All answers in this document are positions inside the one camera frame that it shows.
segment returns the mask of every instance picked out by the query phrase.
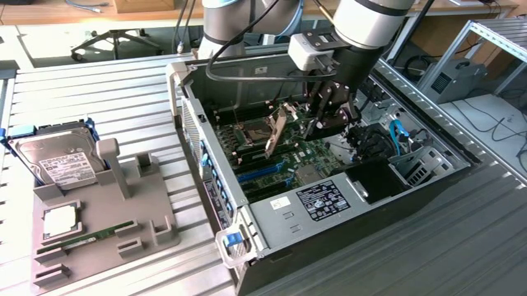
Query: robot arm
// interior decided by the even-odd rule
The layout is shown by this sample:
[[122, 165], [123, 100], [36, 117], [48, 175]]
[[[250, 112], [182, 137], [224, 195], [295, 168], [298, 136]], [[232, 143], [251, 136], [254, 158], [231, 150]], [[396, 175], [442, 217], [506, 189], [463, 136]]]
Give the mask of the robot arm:
[[[311, 140], [338, 134], [360, 120], [360, 112], [352, 104], [358, 87], [390, 43], [412, 3], [414, 0], [342, 0], [331, 19], [331, 28], [291, 36], [288, 54], [299, 69], [311, 71], [311, 75], [266, 78], [214, 75], [214, 60], [220, 53], [222, 56], [243, 53], [242, 38], [250, 28], [259, 33], [287, 33], [295, 22], [300, 21], [298, 11], [303, 3], [295, 0], [274, 0], [270, 4], [267, 0], [231, 0], [226, 6], [206, 8], [206, 43], [200, 46], [199, 58], [207, 59], [214, 54], [207, 68], [208, 77], [236, 82], [287, 82], [292, 79], [316, 81], [310, 84], [307, 104], [314, 119], [303, 137]], [[264, 12], [254, 20], [255, 7]]]
[[[208, 59], [220, 47], [235, 38], [254, 19], [262, 15], [271, 1], [266, 0], [203, 0], [204, 37], [199, 47], [199, 58]], [[300, 23], [304, 0], [279, 1], [267, 16], [255, 25], [252, 33], [291, 35]], [[244, 54], [240, 38], [220, 57]]]
[[320, 69], [320, 57], [330, 60], [336, 75], [315, 83], [308, 94], [314, 120], [304, 138], [319, 139], [343, 131], [360, 120], [352, 101], [358, 87], [384, 51], [414, 0], [342, 0], [332, 28], [291, 37], [288, 54], [302, 70]]

